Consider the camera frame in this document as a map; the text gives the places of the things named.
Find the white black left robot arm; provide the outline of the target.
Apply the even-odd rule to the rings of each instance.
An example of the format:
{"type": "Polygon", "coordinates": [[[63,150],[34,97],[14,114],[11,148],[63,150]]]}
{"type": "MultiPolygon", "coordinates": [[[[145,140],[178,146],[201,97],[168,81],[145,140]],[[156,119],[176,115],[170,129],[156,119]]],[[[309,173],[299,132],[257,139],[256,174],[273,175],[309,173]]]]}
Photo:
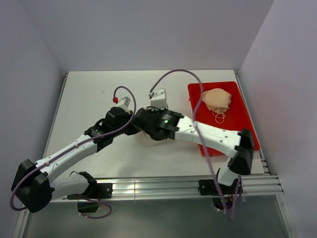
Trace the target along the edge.
{"type": "Polygon", "coordinates": [[[116,137],[136,134],[137,129],[131,125],[135,112],[126,105],[115,106],[104,118],[55,154],[36,162],[29,159],[23,161],[11,187],[11,209],[27,209],[36,213],[52,200],[64,196],[93,201],[99,188],[96,179],[89,173],[79,172],[65,179],[59,179],[59,176],[81,160],[109,146],[116,137]]]}

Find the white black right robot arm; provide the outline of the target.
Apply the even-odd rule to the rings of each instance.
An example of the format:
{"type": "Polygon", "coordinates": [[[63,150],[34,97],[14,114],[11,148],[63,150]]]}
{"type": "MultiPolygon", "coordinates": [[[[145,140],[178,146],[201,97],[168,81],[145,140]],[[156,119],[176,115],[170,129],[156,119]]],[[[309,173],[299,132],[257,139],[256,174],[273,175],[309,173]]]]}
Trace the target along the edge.
{"type": "Polygon", "coordinates": [[[132,125],[155,141],[188,141],[212,148],[228,157],[217,172],[214,187],[226,193],[238,176],[251,174],[255,143],[250,130],[234,131],[192,120],[178,112],[139,109],[132,125]]]}

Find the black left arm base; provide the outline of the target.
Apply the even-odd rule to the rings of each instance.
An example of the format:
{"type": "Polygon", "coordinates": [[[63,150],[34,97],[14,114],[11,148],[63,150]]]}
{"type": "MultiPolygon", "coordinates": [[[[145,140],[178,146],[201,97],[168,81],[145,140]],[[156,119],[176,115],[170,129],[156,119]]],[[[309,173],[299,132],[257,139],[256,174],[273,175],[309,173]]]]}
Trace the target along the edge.
{"type": "Polygon", "coordinates": [[[82,194],[68,195],[68,200],[78,200],[77,210],[80,215],[85,215],[94,219],[90,213],[96,213],[99,208],[107,208],[108,212],[105,216],[109,216],[112,212],[112,207],[104,202],[104,199],[112,197],[112,183],[96,183],[90,185],[82,194]]]}

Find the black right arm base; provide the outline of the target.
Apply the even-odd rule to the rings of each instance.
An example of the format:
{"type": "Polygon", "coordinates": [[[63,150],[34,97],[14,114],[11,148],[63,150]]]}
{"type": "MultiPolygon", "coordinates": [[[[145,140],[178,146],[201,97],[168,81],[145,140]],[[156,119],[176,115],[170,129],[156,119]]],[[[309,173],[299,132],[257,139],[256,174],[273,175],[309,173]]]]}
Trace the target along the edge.
{"type": "MultiPolygon", "coordinates": [[[[242,196],[242,193],[243,193],[242,181],[238,183],[238,179],[235,179],[231,186],[226,186],[222,184],[220,184],[219,186],[221,188],[224,202],[227,206],[227,209],[231,209],[234,202],[234,198],[235,198],[236,187],[238,187],[238,190],[237,190],[238,199],[240,199],[242,196]]],[[[201,196],[212,196],[212,202],[214,206],[216,207],[216,209],[224,210],[224,207],[222,205],[222,199],[220,199],[218,195],[213,179],[199,180],[198,192],[200,193],[201,196]]]]}

